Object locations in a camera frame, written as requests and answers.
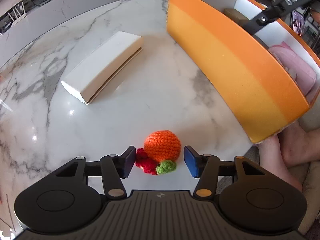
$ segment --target crocheted toy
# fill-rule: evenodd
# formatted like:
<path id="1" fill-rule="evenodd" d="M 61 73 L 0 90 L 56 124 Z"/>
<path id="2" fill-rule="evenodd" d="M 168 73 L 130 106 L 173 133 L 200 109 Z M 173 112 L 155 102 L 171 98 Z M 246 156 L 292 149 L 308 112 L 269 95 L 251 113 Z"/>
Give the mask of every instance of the crocheted toy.
<path id="1" fill-rule="evenodd" d="M 144 141 L 144 147 L 137 150 L 136 166 L 152 175 L 174 171 L 180 151 L 181 142 L 174 133 L 153 132 Z"/>

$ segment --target marble table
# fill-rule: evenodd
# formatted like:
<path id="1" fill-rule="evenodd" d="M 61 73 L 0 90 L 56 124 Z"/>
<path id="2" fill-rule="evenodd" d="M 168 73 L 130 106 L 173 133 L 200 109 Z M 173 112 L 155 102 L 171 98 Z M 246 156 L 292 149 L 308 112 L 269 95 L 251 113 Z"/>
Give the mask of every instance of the marble table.
<path id="1" fill-rule="evenodd" d="M 246 133 L 201 70 L 166 32 L 167 0 L 121 0 L 79 15 L 34 40 L 2 68 L 0 98 L 0 230 L 17 234 L 16 196 L 76 156 L 97 161 L 142 147 L 171 130 L 183 147 L 233 160 L 251 147 Z M 144 37 L 138 54 L 85 105 L 60 80 L 117 31 Z M 132 189 L 193 192 L 183 156 L 161 176 L 133 167 Z M 102 193 L 101 180 L 89 184 Z"/>

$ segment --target crochet orange ball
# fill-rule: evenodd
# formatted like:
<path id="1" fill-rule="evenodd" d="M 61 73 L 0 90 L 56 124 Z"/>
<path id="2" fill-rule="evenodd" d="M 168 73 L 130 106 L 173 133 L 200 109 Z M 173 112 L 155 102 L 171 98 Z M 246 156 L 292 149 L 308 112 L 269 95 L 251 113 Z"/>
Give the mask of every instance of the crochet orange ball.
<path id="1" fill-rule="evenodd" d="M 166 130 L 150 134 L 144 141 L 143 147 L 149 158 L 161 162 L 163 160 L 176 161 L 180 155 L 181 142 L 178 137 Z"/>

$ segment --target open cardboard box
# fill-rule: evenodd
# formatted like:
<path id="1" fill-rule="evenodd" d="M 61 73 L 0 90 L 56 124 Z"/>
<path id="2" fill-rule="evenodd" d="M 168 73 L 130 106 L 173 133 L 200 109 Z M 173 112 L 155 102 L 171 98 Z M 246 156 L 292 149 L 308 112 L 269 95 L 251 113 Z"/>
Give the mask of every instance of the open cardboard box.
<path id="1" fill-rule="evenodd" d="M 167 31 L 215 86 L 253 143 L 278 133 L 307 112 L 320 91 L 320 60 L 282 20 L 256 33 L 267 46 L 286 42 L 316 72 L 306 95 L 277 60 L 223 15 L 234 8 L 252 19 L 254 0 L 169 0 Z"/>

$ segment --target green yarn leaf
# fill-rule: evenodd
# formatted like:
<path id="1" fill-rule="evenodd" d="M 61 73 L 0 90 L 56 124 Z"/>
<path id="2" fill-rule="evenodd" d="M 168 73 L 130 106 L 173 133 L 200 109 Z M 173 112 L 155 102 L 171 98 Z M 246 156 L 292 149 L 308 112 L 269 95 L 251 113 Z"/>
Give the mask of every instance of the green yarn leaf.
<path id="1" fill-rule="evenodd" d="M 174 171 L 177 168 L 177 165 L 175 162 L 170 160 L 164 160 L 161 161 L 160 164 L 156 167 L 156 171 L 158 175 L 165 174 L 170 171 Z"/>

